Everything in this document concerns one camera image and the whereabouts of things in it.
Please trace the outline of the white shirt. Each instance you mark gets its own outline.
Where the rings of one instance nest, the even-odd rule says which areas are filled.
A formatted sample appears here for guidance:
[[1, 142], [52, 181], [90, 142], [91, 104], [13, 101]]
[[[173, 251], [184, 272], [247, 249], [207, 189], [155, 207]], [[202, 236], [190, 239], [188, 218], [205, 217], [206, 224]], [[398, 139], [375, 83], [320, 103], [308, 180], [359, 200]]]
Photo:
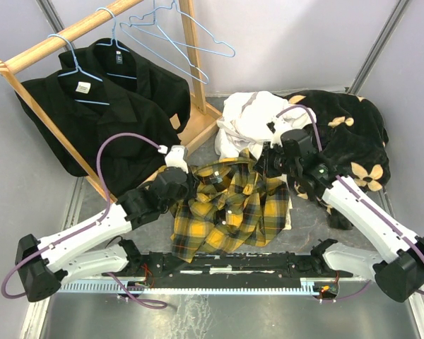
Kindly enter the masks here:
[[215, 140], [215, 152], [221, 159], [237, 157], [248, 149], [259, 158], [265, 141], [272, 139], [273, 133], [267, 126], [280, 116], [281, 123], [288, 129], [302, 129], [316, 121], [312, 109], [305, 110], [282, 97], [268, 91], [234, 93], [224, 102], [222, 117]]

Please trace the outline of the yellow plaid shirt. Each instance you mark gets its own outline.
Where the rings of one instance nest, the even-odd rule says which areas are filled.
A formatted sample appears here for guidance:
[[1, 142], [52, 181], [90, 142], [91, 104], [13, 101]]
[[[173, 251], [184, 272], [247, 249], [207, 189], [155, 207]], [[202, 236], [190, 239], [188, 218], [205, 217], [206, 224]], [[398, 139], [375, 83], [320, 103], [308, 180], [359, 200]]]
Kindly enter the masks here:
[[245, 149], [237, 157], [191, 168], [196, 191], [171, 209], [173, 256], [190, 263], [198, 252], [224, 255], [243, 244], [262, 247], [285, 229], [288, 186], [256, 172], [256, 161]]

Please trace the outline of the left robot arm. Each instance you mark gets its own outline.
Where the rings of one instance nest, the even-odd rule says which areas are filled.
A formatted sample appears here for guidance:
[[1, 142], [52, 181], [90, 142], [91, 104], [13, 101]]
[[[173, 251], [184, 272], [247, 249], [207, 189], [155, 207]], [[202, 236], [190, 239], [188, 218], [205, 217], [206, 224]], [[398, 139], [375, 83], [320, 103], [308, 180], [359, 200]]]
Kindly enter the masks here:
[[142, 258], [136, 245], [121, 241], [110, 250], [96, 251], [107, 239], [156, 221], [176, 202], [196, 193], [190, 167], [166, 167], [155, 179], [126, 192], [108, 209], [68, 230], [37, 239], [28, 234], [18, 241], [15, 264], [29, 302], [42, 301], [62, 286], [102, 273], [136, 275]]

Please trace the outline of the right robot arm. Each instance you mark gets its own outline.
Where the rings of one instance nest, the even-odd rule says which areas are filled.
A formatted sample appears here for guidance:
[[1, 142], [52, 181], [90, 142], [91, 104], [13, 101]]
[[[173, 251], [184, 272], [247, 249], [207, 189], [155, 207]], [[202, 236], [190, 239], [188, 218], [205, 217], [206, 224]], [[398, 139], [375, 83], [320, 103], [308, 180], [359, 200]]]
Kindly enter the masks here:
[[300, 196], [337, 210], [373, 245], [372, 251], [326, 240], [312, 251], [316, 275], [345, 271], [377, 284], [396, 302], [413, 293], [424, 295], [424, 236], [397, 222], [371, 200], [342, 169], [326, 161], [302, 129], [272, 127], [256, 171], [292, 182]]

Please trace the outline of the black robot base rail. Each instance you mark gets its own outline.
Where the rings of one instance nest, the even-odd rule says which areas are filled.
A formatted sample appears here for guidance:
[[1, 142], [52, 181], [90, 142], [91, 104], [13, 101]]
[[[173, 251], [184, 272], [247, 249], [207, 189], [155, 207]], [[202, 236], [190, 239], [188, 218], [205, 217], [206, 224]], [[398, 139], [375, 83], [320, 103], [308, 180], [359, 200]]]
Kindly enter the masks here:
[[148, 278], [151, 287], [299, 287], [299, 280], [351, 278], [310, 254], [236, 253], [226, 256], [199, 254], [187, 263], [169, 253], [142, 256], [129, 278]]

